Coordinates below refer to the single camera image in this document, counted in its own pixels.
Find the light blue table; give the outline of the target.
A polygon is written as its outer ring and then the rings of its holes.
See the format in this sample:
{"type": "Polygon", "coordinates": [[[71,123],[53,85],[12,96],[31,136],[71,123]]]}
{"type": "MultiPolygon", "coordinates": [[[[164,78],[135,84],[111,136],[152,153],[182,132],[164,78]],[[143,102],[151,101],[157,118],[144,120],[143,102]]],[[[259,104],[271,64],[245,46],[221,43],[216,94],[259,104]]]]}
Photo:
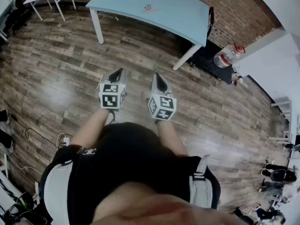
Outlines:
{"type": "Polygon", "coordinates": [[[193,46],[173,66],[180,68],[197,50],[206,45],[209,6],[200,0],[91,0],[90,10],[98,42],[104,43],[98,12],[127,16],[170,31],[189,40],[193,46]],[[157,11],[143,14],[151,4],[157,11]]]}

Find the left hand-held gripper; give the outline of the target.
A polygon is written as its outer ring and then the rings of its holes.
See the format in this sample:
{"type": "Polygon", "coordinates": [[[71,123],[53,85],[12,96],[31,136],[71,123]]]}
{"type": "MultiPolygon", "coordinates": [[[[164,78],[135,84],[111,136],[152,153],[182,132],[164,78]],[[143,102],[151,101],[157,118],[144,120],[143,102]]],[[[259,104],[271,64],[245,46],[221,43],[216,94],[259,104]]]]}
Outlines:
{"type": "Polygon", "coordinates": [[[126,95],[124,69],[120,68],[104,75],[99,83],[98,93],[101,108],[120,109],[126,95]]]}

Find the white shelf rack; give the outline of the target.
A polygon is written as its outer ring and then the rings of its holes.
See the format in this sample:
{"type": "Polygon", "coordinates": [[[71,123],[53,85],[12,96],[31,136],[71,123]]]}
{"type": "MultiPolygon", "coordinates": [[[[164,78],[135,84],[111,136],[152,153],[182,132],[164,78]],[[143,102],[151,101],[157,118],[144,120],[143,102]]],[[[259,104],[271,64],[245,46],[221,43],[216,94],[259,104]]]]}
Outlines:
{"type": "Polygon", "coordinates": [[[286,101],[272,103],[270,106],[278,108],[283,107],[280,115],[282,115],[289,124],[288,129],[283,131],[282,137],[268,137],[268,139],[279,144],[290,144],[292,142],[292,101],[288,99],[286,101]]]}

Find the large clear water bottle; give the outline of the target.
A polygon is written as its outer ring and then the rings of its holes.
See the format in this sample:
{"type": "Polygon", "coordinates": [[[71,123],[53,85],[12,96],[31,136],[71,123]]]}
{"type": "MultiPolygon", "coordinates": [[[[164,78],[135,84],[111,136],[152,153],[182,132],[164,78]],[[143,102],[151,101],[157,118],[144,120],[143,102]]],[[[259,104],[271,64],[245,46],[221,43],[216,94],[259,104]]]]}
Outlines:
{"type": "Polygon", "coordinates": [[[240,59],[240,55],[245,53],[245,48],[243,46],[227,45],[221,51],[215,54],[214,64],[218,68],[226,68],[240,59]]]}

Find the person's black shirt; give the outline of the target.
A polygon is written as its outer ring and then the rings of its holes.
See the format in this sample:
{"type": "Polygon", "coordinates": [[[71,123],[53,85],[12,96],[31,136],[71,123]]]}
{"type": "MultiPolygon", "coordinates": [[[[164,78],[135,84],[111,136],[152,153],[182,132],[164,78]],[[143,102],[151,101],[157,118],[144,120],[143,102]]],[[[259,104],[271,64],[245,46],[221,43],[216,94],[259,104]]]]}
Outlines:
{"type": "Polygon", "coordinates": [[[205,157],[178,157],[153,131],[130,122],[105,126],[90,149],[58,149],[42,175],[40,192],[55,225],[89,225],[97,205],[129,182],[212,209],[221,192],[205,157]]]}

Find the black office chair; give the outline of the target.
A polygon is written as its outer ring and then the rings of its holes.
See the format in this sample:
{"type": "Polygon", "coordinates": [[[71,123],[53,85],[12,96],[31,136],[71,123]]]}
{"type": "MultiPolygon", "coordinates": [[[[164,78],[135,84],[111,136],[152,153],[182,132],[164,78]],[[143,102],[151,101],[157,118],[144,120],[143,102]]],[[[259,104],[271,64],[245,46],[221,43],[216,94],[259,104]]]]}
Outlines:
{"type": "Polygon", "coordinates": [[[31,12],[27,10],[22,0],[15,0],[15,7],[16,10],[10,13],[6,20],[6,26],[11,27],[13,36],[22,26],[27,26],[26,22],[31,17],[31,12]]]}

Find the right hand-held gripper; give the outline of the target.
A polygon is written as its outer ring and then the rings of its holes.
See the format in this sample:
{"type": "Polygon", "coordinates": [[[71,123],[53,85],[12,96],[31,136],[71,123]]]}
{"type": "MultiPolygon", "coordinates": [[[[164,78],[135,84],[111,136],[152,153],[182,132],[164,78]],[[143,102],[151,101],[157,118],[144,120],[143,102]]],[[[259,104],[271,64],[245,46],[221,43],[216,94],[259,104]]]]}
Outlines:
{"type": "Polygon", "coordinates": [[[148,110],[155,120],[169,121],[176,112],[176,98],[170,83],[159,73],[153,75],[148,110]]]}

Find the person's right forearm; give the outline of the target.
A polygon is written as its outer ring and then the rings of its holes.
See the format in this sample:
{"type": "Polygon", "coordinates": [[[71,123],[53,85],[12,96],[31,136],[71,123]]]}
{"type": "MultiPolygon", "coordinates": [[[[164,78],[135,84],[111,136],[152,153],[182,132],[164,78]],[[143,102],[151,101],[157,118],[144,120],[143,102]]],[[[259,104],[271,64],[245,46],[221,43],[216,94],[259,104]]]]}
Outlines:
{"type": "Polygon", "coordinates": [[[189,156],[171,121],[159,120],[157,122],[157,131],[163,146],[170,149],[178,157],[189,156]]]}

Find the black platform cart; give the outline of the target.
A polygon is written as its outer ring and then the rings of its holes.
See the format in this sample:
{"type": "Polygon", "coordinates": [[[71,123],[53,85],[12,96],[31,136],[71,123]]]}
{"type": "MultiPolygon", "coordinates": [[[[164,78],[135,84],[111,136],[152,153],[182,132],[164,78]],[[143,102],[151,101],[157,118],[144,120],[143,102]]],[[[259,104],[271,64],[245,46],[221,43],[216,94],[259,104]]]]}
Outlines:
{"type": "Polygon", "coordinates": [[[206,46],[197,50],[189,59],[188,63],[192,68],[201,69],[218,80],[231,84],[232,81],[232,65],[226,68],[219,68],[214,63],[214,56],[221,51],[221,48],[208,40],[214,25],[214,8],[209,8],[209,24],[207,32],[206,46]]]}

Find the person's left forearm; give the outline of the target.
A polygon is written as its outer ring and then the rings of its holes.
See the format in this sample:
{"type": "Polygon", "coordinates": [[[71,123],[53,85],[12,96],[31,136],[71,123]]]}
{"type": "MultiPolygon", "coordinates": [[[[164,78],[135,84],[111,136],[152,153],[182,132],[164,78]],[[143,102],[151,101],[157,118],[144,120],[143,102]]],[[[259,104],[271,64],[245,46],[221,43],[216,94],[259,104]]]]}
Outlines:
{"type": "Polygon", "coordinates": [[[90,149],[98,141],[101,131],[109,116],[107,109],[98,109],[89,120],[74,134],[70,145],[79,145],[85,149],[90,149]]]}

